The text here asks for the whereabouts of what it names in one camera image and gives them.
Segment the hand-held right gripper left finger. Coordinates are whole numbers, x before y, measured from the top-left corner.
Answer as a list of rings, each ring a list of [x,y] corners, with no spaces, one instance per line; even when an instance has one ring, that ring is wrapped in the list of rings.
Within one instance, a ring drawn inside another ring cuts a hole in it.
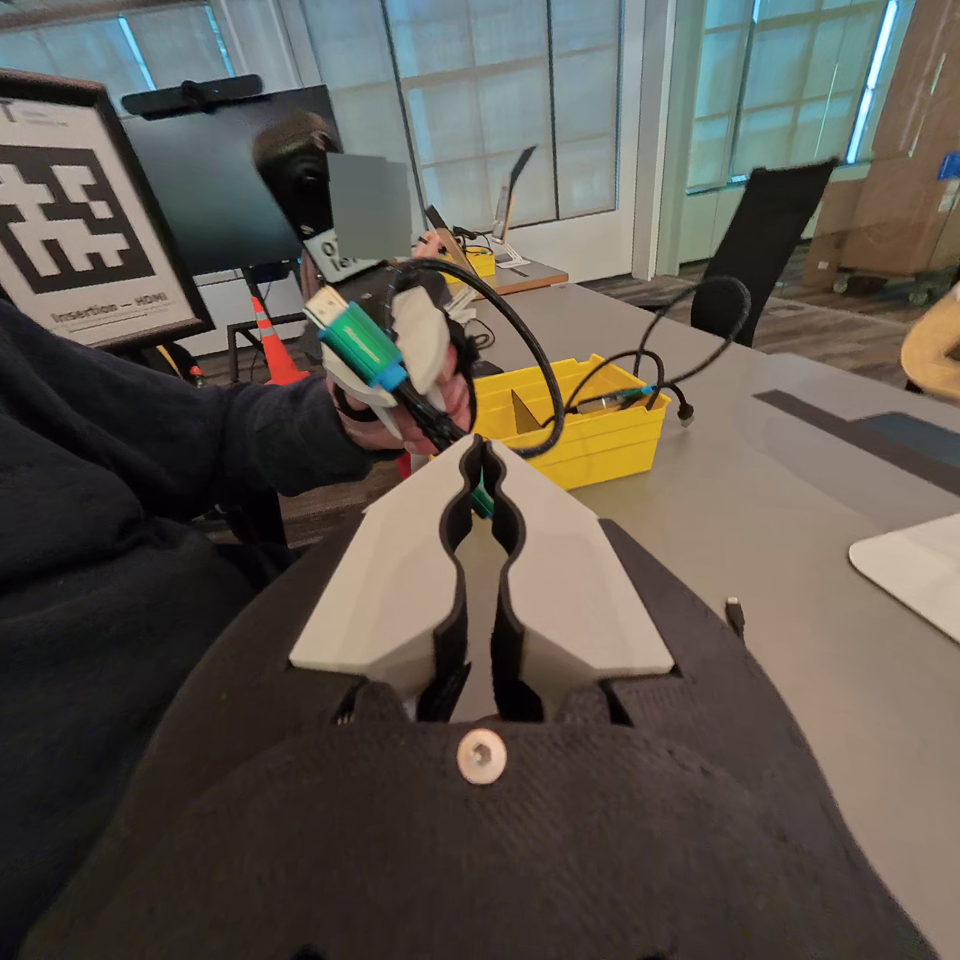
[[[289,654],[292,666],[428,686],[466,650],[455,556],[473,526],[481,438],[467,436],[366,508]]]

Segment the framed marker sign board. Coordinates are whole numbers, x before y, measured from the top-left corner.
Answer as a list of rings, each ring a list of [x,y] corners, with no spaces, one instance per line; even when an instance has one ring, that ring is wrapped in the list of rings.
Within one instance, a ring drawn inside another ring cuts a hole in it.
[[[1,284],[44,329],[96,349],[214,329],[102,84],[2,70]]]

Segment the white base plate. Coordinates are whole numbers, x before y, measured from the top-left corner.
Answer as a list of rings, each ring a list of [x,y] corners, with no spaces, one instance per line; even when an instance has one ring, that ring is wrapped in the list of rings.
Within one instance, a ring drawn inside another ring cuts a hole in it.
[[[865,538],[847,551],[864,578],[959,642],[959,515]]]

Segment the black monitor screen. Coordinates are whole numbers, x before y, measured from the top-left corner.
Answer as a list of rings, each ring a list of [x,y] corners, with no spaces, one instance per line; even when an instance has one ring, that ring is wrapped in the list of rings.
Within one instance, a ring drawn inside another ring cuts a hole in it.
[[[323,84],[265,92],[211,113],[122,124],[194,277],[294,261],[302,246],[253,160],[258,135],[291,114],[317,114],[342,144]]]

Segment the grey background table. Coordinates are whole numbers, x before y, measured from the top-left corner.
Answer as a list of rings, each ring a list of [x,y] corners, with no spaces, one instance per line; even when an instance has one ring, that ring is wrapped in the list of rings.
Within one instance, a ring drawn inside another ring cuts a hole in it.
[[[544,289],[546,287],[569,282],[569,274],[544,263],[532,263],[519,270],[498,270],[492,282],[485,282],[500,296]]]

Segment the person's left hand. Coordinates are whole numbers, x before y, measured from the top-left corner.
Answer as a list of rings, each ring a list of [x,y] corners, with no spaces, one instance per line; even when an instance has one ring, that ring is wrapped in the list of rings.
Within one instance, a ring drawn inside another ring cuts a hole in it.
[[[392,414],[398,432],[396,436],[376,414],[372,420],[357,419],[359,414],[369,413],[369,409],[359,400],[348,394],[344,396],[344,400],[338,399],[335,385],[328,385],[327,389],[345,434],[360,449],[390,456],[400,454],[401,451],[416,455],[434,455],[438,452],[438,448],[405,409],[397,408]],[[438,375],[437,389],[442,406],[453,423],[462,430],[468,430],[472,425],[470,389],[466,379],[454,370],[451,362],[446,362]]]

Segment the yellow plastic bin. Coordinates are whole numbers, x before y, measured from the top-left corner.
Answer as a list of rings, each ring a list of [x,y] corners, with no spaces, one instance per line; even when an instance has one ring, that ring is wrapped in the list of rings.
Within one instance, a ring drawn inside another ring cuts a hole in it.
[[[606,394],[643,390],[646,383],[599,355],[579,362],[552,364],[561,397],[577,405]],[[515,452],[540,445],[554,426],[553,402],[537,366],[498,373],[475,381],[476,433]],[[652,407],[642,394],[625,409],[565,415],[555,446],[531,460],[532,466],[564,490],[572,491],[648,472],[655,460],[670,397],[660,394]]]

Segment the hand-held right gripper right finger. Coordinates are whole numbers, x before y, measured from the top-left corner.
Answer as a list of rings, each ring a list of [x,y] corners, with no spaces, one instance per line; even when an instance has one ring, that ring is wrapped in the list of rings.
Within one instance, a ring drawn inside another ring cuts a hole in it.
[[[485,443],[507,559],[490,638],[497,689],[572,689],[675,666],[600,518],[499,440]]]

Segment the cart with cardboard boxes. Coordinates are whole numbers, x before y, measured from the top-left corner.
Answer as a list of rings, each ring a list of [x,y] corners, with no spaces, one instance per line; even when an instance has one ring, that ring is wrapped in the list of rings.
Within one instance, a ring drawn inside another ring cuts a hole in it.
[[[958,270],[958,2],[913,4],[871,129],[866,174],[824,191],[799,283],[862,296],[911,282],[924,305]]]

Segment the person's black top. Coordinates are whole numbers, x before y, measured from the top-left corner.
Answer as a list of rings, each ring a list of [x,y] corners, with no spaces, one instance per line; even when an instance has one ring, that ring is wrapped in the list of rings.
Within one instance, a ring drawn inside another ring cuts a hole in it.
[[[78,870],[160,717],[253,599],[190,526],[222,497],[174,457],[124,479],[46,438],[2,437],[2,958]]]

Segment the person's left forearm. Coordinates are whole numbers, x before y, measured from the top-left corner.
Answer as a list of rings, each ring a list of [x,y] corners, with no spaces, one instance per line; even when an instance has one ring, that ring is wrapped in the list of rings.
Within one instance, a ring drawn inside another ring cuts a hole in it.
[[[2,402],[23,426],[119,476],[170,516],[228,494],[295,497],[363,480],[327,386],[197,388],[48,331],[2,303]]]

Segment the orange traffic cone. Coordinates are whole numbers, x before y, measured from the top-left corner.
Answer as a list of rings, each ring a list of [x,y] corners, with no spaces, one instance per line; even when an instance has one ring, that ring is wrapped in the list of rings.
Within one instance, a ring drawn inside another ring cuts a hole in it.
[[[252,295],[250,304],[258,331],[259,343],[269,373],[267,384],[287,387],[309,378],[311,373],[295,364],[260,298]]]

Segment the wooden rimmed black panel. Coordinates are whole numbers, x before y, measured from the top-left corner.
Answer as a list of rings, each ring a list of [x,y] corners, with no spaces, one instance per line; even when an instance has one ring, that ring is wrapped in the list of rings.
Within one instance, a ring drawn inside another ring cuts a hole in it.
[[[899,365],[913,392],[959,404],[959,284],[909,328]]]

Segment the black webcam bar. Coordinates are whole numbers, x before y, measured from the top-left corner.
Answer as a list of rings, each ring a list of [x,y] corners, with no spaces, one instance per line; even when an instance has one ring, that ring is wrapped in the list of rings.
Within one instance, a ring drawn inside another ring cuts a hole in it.
[[[263,79],[257,74],[207,81],[186,79],[177,86],[126,94],[121,106],[130,116],[153,121],[183,114],[211,114],[262,93]]]

